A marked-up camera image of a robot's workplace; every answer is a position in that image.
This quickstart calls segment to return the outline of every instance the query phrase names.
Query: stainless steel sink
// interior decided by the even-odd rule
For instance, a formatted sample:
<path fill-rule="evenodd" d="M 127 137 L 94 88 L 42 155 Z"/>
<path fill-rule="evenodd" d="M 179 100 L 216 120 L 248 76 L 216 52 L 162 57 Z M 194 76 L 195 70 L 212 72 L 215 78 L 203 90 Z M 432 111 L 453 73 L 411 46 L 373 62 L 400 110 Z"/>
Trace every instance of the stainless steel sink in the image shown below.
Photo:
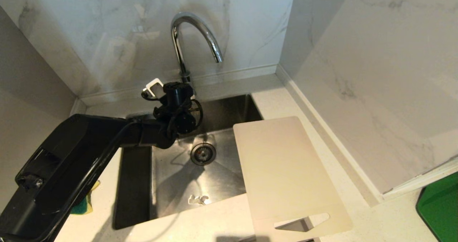
<path fill-rule="evenodd" d="M 114 229 L 246 193 L 232 126 L 262 120 L 252 97 L 201 104 L 201 126 L 172 147 L 123 149 Z"/>

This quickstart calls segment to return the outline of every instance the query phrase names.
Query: baseboard trim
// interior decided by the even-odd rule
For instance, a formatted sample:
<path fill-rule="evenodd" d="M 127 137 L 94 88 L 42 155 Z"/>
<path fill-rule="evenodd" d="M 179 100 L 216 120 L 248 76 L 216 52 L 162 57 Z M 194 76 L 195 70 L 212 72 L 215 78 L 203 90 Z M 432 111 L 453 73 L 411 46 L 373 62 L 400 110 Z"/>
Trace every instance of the baseboard trim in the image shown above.
<path fill-rule="evenodd" d="M 84 114 L 86 113 L 86 110 L 86 104 L 81 99 L 77 98 L 75 99 L 75 102 L 73 102 L 72 110 L 70 110 L 70 116 L 77 113 Z"/>
<path fill-rule="evenodd" d="M 204 76 L 193 77 L 193 86 L 200 87 L 211 84 L 218 84 L 227 81 L 234 81 L 238 79 L 247 79 L 257 76 L 264 76 L 269 74 L 275 74 L 277 65 L 267 65 L 256 68 L 247 68 L 235 71 L 228 71 L 219 74 L 210 74 Z M 163 80 L 163 83 L 170 82 L 171 80 Z M 87 106 L 91 107 L 94 105 L 101 105 L 111 102 L 117 102 L 120 100 L 139 98 L 140 93 L 144 87 L 136 87 L 131 89 L 117 90 L 107 93 L 99 94 L 88 94 L 83 97 L 80 97 L 81 101 Z"/>
<path fill-rule="evenodd" d="M 455 172 L 458 172 L 458 155 L 434 169 L 399 185 L 383 194 L 385 200 L 391 200 L 410 191 L 422 188 Z"/>
<path fill-rule="evenodd" d="M 326 124 L 324 119 L 319 115 L 317 110 L 313 107 L 313 105 L 311 105 L 307 97 L 301 92 L 299 87 L 280 64 L 278 64 L 275 74 L 296 101 L 299 108 L 301 108 L 307 118 L 309 118 L 318 134 L 322 137 L 326 145 L 337 158 L 340 165 L 342 165 L 345 169 L 345 172 L 347 172 L 348 176 L 356 185 L 368 205 L 372 207 L 382 203 L 384 198 L 381 192 L 372 183 L 350 152 L 345 148 L 342 142 Z"/>

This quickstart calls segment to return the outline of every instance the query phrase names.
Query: green object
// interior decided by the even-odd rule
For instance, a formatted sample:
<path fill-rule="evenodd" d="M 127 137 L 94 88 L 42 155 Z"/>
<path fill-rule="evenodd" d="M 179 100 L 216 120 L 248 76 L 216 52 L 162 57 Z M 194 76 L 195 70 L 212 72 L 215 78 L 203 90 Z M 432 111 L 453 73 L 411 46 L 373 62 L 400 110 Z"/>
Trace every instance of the green object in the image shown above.
<path fill-rule="evenodd" d="M 98 185 L 100 185 L 100 181 L 97 180 L 89 193 L 83 198 L 83 200 L 81 200 L 79 204 L 72 208 L 70 214 L 83 215 L 92 213 L 93 209 L 91 203 L 91 193 L 98 187 Z"/>
<path fill-rule="evenodd" d="M 426 186 L 417 212 L 440 242 L 458 241 L 458 172 Z"/>
<path fill-rule="evenodd" d="M 72 208 L 72 211 L 70 213 L 78 214 L 78 215 L 85 214 L 87 213 L 87 206 L 90 206 L 90 203 L 88 201 L 87 196 L 85 196 L 84 199 L 81 200 L 79 204 L 77 204 L 76 206 Z"/>

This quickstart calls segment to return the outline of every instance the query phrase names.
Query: backsplash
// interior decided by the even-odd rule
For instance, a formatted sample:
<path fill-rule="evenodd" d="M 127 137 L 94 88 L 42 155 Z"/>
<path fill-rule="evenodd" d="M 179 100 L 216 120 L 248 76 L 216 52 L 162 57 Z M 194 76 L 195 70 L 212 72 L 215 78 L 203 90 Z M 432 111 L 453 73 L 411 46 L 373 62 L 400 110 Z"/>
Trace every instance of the backsplash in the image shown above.
<path fill-rule="evenodd" d="M 78 96 L 178 78 L 170 23 L 193 12 L 214 33 L 224 61 L 183 24 L 194 77 L 277 64 L 292 0 L 0 0 L 0 5 Z"/>
<path fill-rule="evenodd" d="M 383 193 L 458 154 L 457 34 L 457 0 L 294 0 L 280 65 Z"/>

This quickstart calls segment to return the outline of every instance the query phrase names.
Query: green mat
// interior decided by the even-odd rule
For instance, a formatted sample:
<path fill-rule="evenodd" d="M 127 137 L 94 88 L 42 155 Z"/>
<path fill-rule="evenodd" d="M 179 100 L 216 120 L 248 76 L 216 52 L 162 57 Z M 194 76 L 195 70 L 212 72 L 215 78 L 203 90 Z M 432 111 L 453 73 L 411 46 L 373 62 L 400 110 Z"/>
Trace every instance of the green mat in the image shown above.
<path fill-rule="evenodd" d="M 417 212 L 440 242 L 458 241 L 458 172 L 426 186 Z"/>

